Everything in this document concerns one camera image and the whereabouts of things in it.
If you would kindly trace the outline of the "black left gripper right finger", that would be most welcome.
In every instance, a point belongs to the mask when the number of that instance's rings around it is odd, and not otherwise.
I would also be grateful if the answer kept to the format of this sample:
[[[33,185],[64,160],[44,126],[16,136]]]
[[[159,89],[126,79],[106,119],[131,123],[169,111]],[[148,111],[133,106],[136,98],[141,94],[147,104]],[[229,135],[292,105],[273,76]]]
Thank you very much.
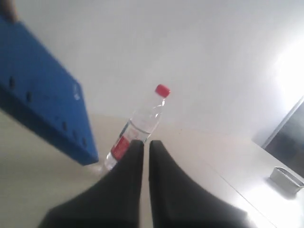
[[[149,188],[155,228],[254,228],[248,214],[201,187],[163,143],[149,146]]]

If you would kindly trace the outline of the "person's open hand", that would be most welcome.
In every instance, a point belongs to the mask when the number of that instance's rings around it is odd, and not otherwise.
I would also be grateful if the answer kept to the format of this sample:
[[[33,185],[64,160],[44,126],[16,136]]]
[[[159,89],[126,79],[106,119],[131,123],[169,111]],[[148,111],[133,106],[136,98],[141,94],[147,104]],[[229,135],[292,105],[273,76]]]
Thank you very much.
[[[0,0],[0,15],[11,23],[18,21],[18,16],[13,0]]]

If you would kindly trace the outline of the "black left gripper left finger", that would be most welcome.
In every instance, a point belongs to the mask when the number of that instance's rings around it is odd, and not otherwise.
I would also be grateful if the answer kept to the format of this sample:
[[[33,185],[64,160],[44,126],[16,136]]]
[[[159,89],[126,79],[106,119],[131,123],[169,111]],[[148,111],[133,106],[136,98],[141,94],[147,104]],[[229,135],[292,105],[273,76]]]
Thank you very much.
[[[137,228],[143,174],[141,141],[101,180],[73,199],[52,208],[41,228]]]

